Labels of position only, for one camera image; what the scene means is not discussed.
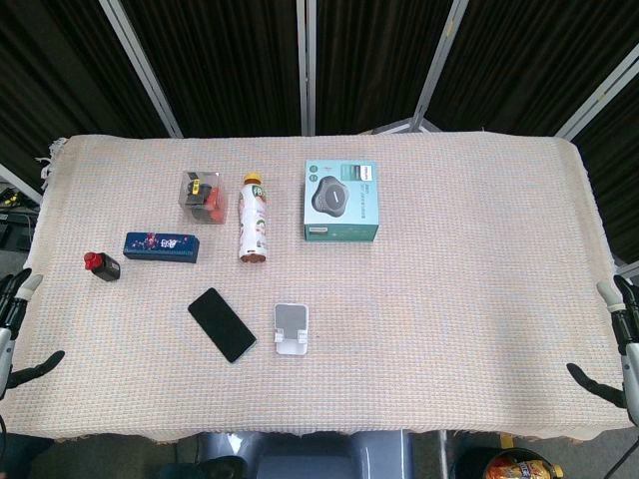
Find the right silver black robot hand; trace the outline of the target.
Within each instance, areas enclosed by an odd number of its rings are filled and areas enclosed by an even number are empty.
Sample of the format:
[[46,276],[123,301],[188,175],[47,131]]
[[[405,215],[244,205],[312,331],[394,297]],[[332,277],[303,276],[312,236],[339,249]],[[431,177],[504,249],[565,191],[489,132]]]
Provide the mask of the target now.
[[616,289],[598,282],[597,290],[610,312],[612,329],[620,354],[622,388],[601,384],[588,377],[574,363],[566,368],[577,384],[589,393],[625,409],[630,421],[638,425],[638,287],[619,274],[613,276]]

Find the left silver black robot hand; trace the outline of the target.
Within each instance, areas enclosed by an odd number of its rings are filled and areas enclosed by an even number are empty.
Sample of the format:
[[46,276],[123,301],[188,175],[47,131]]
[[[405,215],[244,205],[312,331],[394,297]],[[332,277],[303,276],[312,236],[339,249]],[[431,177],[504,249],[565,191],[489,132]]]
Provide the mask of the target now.
[[43,275],[34,274],[31,268],[1,279],[1,398],[7,390],[51,372],[65,356],[64,350],[58,350],[35,366],[21,370],[13,367],[15,345],[27,306],[42,280]]

